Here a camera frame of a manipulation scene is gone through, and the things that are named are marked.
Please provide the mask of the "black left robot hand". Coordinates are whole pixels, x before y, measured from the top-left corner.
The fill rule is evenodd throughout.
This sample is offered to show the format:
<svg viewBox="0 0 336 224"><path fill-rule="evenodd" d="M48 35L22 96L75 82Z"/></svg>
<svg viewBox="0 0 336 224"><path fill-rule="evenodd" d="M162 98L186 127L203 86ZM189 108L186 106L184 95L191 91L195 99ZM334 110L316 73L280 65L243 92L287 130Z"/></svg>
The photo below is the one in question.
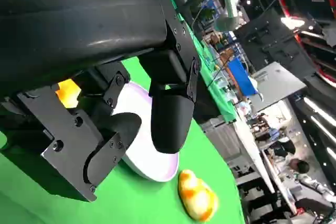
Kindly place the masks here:
<svg viewBox="0 0 336 224"><path fill-rule="evenodd" d="M115 114L137 57L151 79L151 140L174 154L200 59L171 0L1 0L1 153L51 194L94 201L142 120Z"/></svg>

